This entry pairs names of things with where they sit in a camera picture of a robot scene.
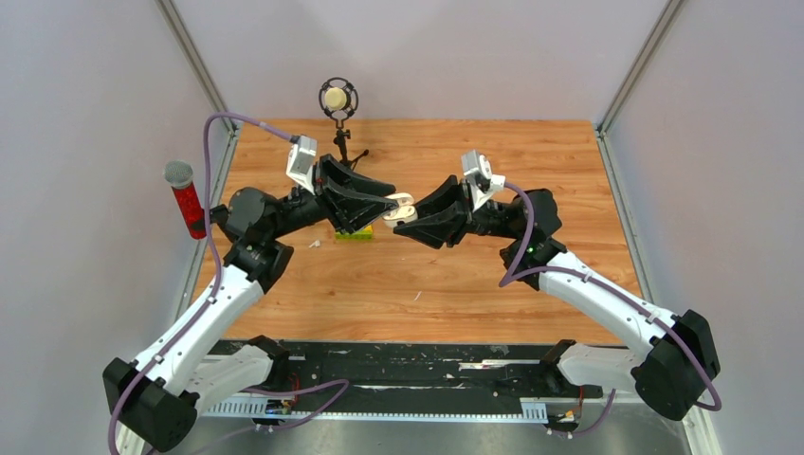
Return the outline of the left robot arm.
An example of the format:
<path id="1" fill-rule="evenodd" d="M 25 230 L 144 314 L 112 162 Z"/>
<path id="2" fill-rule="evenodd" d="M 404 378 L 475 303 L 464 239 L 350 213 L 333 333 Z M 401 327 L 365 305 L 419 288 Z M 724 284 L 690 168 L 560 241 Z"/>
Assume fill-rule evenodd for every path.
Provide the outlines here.
<path id="1" fill-rule="evenodd" d="M 283 237 L 326 221 L 352 233 L 393 210 L 395 186 L 356 173 L 326 155 L 288 195 L 245 187 L 206 214 L 230 241 L 215 254 L 215 273 L 184 314 L 134 359 L 112 360 L 102 374 L 111 418 L 108 449 L 118 453 L 125 427 L 153 450 L 178 446 L 208 409 L 249 387 L 280 391 L 289 382 L 287 352 L 255 337 L 213 364 L 209 350 L 249 307 L 277 283 L 293 256 Z"/>

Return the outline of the white earbud case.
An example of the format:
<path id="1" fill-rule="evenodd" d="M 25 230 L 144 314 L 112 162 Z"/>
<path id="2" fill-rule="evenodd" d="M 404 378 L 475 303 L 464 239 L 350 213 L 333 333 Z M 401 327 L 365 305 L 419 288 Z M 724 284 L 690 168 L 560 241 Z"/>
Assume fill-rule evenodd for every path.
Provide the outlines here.
<path id="1" fill-rule="evenodd" d="M 418 219 L 418 213 L 414 206 L 414 198 L 406 192 L 398 192 L 387 196 L 393 200 L 397 207 L 382 216 L 383 223 L 388 228 L 394 228 Z"/>

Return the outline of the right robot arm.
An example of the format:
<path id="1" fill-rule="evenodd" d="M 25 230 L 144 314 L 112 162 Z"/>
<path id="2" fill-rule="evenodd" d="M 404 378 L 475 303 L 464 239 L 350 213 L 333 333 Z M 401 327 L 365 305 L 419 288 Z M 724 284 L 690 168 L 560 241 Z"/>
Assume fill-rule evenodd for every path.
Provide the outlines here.
<path id="1" fill-rule="evenodd" d="M 694 407 L 721 410 L 713 384 L 721 365 L 707 319 L 640 299 L 584 264 L 552 236 L 560 221 L 550 191 L 505 188 L 516 194 L 511 202 L 489 199 L 478 206 L 468 183 L 452 175 L 413 205 L 416 219 L 394 222 L 393 233 L 435 249 L 456 246 L 467 234 L 509 239 L 500 252 L 506 269 L 501 286 L 522 282 L 567 302 L 622 341 L 620 348 L 572 341 L 559 349 L 541 370 L 551 394 L 587 385 L 626 391 L 673 421 Z"/>

